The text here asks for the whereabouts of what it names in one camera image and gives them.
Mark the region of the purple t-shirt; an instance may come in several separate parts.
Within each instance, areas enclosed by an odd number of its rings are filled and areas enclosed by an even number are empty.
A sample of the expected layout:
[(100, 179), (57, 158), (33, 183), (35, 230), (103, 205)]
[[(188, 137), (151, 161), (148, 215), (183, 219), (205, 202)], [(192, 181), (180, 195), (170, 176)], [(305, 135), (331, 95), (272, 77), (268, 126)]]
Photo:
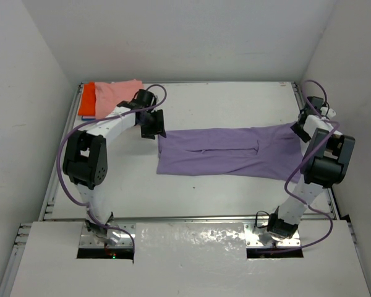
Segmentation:
[(290, 124), (168, 131), (158, 138), (157, 174), (234, 175), (297, 183), (301, 143)]

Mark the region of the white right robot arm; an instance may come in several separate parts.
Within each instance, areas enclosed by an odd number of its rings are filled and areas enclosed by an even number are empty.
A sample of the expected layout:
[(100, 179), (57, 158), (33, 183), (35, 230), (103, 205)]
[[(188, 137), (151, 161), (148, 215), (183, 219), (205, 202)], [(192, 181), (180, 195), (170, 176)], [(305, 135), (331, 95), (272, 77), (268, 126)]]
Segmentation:
[(356, 140), (338, 131), (331, 121), (335, 112), (325, 98), (307, 97), (292, 131), (307, 144), (296, 173), (301, 175), (289, 197), (268, 215), (266, 225), (255, 220), (254, 228), (263, 230), (273, 239), (290, 239), (297, 231), (306, 210), (325, 189), (343, 181), (354, 151)]

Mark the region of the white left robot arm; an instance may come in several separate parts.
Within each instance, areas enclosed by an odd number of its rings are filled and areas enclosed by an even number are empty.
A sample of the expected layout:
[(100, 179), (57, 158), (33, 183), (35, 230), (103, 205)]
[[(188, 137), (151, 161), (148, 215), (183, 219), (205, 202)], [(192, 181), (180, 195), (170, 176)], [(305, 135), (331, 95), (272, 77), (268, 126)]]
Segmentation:
[(56, 158), (59, 183), (66, 196), (85, 207), (87, 230), (97, 238), (115, 242), (125, 230), (113, 224), (102, 184), (108, 174), (108, 146), (124, 131), (140, 127), (143, 139), (166, 137), (163, 102), (149, 88), (136, 91), (131, 101), (122, 101), (105, 118), (81, 124), (62, 140)]

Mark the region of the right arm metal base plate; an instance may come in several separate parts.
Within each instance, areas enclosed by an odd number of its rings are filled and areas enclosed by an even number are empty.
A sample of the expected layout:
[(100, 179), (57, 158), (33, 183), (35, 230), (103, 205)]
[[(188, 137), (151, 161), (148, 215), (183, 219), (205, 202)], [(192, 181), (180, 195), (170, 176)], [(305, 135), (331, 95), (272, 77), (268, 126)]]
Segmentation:
[(298, 231), (291, 238), (279, 238), (267, 233), (265, 228), (257, 228), (251, 223), (244, 225), (244, 236), (247, 248), (254, 249), (285, 249), (296, 248), (301, 245), (301, 240)]

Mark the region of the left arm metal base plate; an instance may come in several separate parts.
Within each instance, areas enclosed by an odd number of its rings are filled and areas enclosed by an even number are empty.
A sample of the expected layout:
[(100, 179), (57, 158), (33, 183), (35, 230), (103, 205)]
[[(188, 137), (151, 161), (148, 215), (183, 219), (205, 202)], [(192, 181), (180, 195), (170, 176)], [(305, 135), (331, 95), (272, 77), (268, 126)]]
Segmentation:
[(134, 247), (132, 239), (135, 239), (135, 228), (128, 228), (125, 225), (120, 226), (127, 231), (129, 235), (118, 230), (93, 230), (84, 226), (79, 238), (79, 248), (93, 249), (104, 247), (111, 249), (131, 249)]

